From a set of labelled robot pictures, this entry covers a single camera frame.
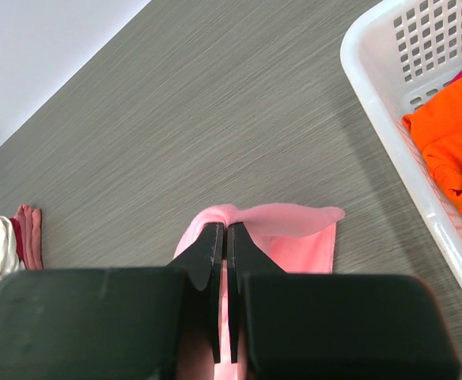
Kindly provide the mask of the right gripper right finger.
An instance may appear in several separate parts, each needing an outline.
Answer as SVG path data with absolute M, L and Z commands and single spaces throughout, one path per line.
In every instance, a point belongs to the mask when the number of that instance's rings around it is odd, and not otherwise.
M 406 275 L 283 271 L 235 223 L 227 237 L 231 360 L 240 379 L 457 379 L 437 301 Z

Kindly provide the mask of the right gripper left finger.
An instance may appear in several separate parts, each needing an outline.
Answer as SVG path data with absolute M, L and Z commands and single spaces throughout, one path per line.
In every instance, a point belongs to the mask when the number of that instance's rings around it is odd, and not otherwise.
M 225 227 L 164 267 L 20 272 L 0 282 L 0 379 L 211 379 Z

